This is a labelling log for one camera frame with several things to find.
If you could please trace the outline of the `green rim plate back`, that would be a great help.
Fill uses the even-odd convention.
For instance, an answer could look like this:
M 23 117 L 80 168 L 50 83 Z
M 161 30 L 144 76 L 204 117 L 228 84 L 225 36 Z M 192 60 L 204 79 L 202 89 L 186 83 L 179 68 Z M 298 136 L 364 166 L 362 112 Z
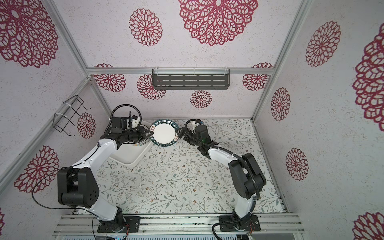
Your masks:
M 157 146 L 169 147 L 179 140 L 178 130 L 179 126 L 172 120 L 156 120 L 150 127 L 150 131 L 154 133 L 150 139 Z

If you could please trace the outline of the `white plate brown line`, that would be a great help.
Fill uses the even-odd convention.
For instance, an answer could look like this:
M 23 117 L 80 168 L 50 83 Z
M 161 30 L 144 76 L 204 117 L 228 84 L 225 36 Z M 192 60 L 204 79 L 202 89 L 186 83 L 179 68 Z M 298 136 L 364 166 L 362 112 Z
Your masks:
M 137 143 L 132 143 L 133 146 L 143 146 L 143 145 L 146 145 L 148 142 L 150 142 L 151 139 L 150 138 L 145 138 L 145 139 L 142 139 L 140 142 L 137 142 Z

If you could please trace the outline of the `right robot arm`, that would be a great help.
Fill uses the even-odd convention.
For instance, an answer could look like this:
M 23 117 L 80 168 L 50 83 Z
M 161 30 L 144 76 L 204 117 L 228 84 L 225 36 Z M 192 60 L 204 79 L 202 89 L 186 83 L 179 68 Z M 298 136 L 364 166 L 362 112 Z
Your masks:
M 255 157 L 250 153 L 239 156 L 221 147 L 211 139 L 208 127 L 202 122 L 198 122 L 194 130 L 188 129 L 187 126 L 180 128 L 177 130 L 177 135 L 180 138 L 183 137 L 190 145 L 197 146 L 204 157 L 228 167 L 233 185 L 239 195 L 233 210 L 233 220 L 249 219 L 267 183 Z

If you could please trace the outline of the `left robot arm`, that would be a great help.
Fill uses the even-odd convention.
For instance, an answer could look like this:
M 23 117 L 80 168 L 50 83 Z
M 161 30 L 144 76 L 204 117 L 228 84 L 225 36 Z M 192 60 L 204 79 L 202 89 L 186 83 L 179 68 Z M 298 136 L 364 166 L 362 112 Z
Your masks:
M 72 166 L 58 171 L 59 204 L 83 209 L 103 224 L 123 226 L 125 220 L 121 208 L 100 196 L 94 172 L 122 145 L 140 143 L 151 135 L 153 132 L 142 126 L 140 116 L 112 117 L 96 146 Z

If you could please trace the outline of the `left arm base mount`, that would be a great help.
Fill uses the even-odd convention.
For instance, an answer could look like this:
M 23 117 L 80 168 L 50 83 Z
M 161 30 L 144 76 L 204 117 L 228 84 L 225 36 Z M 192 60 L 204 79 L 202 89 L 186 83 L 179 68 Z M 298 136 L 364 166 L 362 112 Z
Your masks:
M 97 233 L 137 233 L 141 217 L 117 217 L 113 221 L 100 221 Z

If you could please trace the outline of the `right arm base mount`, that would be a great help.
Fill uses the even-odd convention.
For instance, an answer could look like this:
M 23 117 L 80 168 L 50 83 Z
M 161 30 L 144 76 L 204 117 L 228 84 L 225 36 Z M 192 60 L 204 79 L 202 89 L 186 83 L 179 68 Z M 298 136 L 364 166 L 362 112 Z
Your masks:
M 234 216 L 219 216 L 220 231 L 221 232 L 259 232 L 261 225 L 259 219 L 255 214 L 251 214 L 249 217 L 236 223 L 230 223 L 235 221 Z

